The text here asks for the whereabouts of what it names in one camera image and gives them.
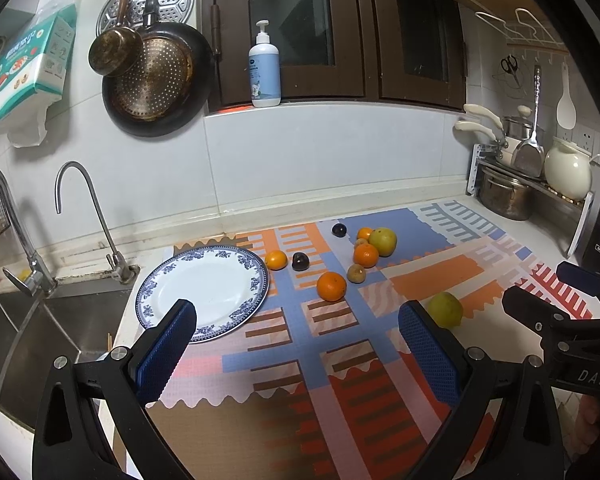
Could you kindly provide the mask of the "right human hand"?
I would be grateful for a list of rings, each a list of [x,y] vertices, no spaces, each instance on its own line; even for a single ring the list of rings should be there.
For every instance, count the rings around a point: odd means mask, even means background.
[[[594,396],[580,396],[576,418],[566,430],[566,450],[572,462],[585,455],[597,440],[599,418],[600,401]]]

